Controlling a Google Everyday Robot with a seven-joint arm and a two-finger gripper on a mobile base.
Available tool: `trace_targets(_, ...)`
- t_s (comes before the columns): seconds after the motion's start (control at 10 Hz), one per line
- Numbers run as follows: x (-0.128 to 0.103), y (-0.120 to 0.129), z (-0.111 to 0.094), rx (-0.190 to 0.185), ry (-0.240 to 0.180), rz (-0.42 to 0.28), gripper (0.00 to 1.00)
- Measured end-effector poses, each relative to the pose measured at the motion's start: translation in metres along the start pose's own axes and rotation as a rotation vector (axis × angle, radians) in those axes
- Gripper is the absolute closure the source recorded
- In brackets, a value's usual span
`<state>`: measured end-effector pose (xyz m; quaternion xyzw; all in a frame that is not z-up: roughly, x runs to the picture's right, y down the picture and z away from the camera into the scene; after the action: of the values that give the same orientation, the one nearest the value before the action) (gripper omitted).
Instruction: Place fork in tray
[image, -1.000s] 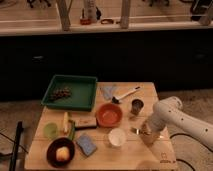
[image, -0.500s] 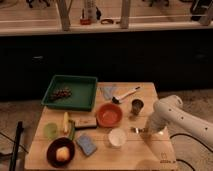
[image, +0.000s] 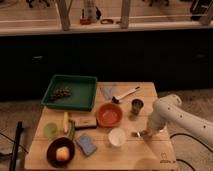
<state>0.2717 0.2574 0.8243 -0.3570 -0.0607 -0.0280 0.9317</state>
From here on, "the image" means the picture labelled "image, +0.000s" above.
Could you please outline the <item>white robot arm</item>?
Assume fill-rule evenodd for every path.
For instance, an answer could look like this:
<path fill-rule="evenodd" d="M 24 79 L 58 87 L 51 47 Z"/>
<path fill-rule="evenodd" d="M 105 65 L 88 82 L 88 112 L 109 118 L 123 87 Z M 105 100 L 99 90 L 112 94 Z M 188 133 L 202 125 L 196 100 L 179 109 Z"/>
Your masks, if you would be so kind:
<path fill-rule="evenodd" d="M 152 105 L 153 111 L 148 116 L 146 135 L 157 134 L 168 121 L 172 121 L 213 148 L 213 122 L 188 113 L 181 106 L 182 101 L 175 94 L 156 99 Z"/>

